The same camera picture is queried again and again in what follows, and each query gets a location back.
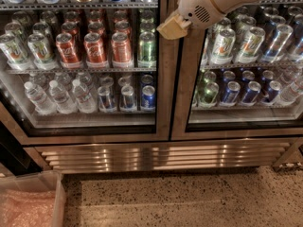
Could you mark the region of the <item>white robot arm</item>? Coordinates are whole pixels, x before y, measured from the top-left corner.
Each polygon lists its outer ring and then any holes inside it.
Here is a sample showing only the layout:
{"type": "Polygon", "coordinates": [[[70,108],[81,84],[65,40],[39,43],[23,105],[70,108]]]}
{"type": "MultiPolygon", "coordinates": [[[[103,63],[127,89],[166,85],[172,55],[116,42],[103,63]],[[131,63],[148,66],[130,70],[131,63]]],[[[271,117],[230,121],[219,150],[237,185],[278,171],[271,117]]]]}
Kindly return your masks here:
{"type": "Polygon", "coordinates": [[[221,19],[230,11],[244,4],[260,0],[178,0],[178,8],[157,31],[167,40],[186,37],[189,28],[205,30],[221,19]]]}

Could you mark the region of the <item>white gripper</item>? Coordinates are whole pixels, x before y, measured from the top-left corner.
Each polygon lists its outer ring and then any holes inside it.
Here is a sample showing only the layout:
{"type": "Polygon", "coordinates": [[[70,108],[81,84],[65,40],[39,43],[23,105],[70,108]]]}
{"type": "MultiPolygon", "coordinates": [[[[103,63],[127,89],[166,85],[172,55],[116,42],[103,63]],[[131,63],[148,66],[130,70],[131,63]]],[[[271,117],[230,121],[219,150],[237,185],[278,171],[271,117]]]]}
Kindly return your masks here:
{"type": "Polygon", "coordinates": [[[224,9],[224,0],[178,0],[178,9],[156,30],[167,40],[177,40],[187,36],[191,23],[199,29],[218,23],[226,14],[224,9]]]}

